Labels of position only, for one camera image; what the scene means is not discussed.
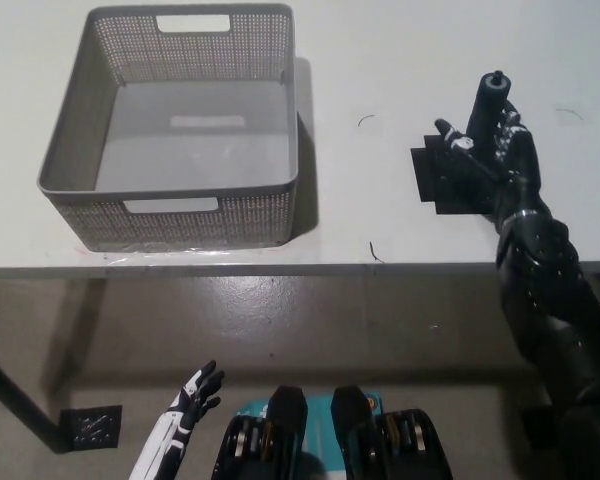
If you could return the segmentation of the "white and black left hand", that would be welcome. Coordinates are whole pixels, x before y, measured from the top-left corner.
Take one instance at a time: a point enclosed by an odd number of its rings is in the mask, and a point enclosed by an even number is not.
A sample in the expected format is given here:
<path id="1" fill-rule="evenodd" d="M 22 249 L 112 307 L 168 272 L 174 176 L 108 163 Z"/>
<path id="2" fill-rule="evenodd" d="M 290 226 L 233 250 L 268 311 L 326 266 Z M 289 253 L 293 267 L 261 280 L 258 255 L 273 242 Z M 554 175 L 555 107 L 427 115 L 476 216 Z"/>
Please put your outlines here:
<path id="1" fill-rule="evenodd" d="M 176 478 L 195 425 L 219 405 L 225 372 L 209 361 L 180 388 L 159 416 L 131 471 L 130 480 Z"/>

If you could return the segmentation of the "white and black right hand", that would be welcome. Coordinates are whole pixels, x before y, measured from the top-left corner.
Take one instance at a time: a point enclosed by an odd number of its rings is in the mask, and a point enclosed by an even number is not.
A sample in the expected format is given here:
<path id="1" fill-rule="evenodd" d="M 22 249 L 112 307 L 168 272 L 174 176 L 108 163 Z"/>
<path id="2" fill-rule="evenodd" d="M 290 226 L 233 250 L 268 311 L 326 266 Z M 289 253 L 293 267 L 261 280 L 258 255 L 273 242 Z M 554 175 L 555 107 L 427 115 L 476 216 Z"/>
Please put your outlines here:
<path id="1" fill-rule="evenodd" d="M 445 176 L 456 199 L 478 209 L 498 231 L 522 216 L 551 217 L 542 186 L 535 141 L 518 109 L 509 101 L 498 114 L 491 153 L 480 153 L 475 139 L 447 120 L 434 122 L 449 159 Z"/>

